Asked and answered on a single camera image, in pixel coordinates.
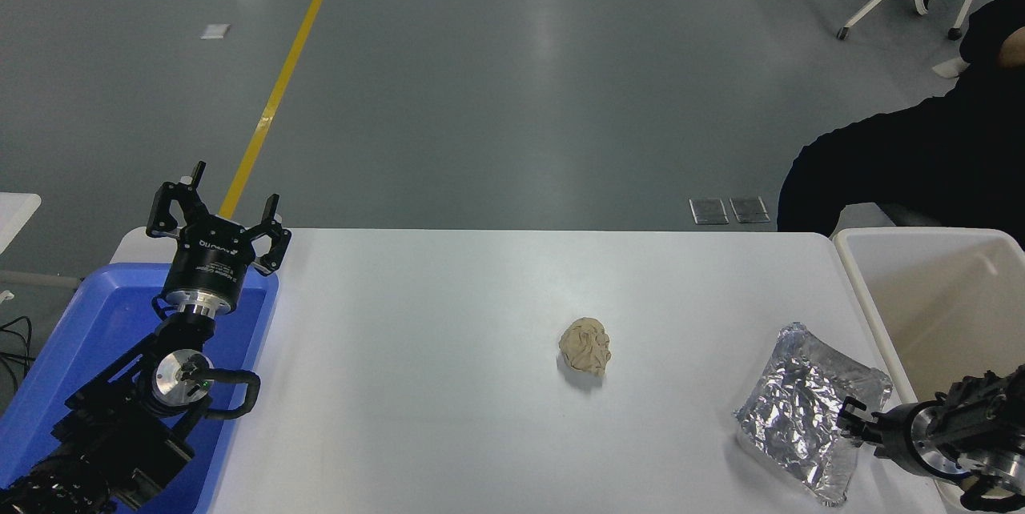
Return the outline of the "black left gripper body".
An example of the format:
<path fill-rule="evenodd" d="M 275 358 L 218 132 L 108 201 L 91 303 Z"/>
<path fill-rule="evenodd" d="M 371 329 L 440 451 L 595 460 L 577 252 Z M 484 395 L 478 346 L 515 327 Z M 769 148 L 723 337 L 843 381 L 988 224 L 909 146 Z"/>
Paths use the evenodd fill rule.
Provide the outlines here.
<path fill-rule="evenodd" d="M 253 259 L 252 239 L 245 227 L 221 218 L 191 223 L 177 235 L 163 299 L 177 303 L 180 296 L 200 292 L 235 305 Z"/>

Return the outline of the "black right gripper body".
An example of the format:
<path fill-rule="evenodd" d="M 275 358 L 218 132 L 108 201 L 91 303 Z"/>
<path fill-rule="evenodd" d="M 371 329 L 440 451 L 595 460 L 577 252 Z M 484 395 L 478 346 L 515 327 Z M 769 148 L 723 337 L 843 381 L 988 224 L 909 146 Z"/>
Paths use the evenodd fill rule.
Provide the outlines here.
<path fill-rule="evenodd" d="M 875 429 L 881 441 L 875 445 L 874 458 L 892 460 L 910 473 L 930 473 L 912 436 L 914 420 L 926 407 L 927 404 L 902 404 L 887 412 L 875 412 Z"/>

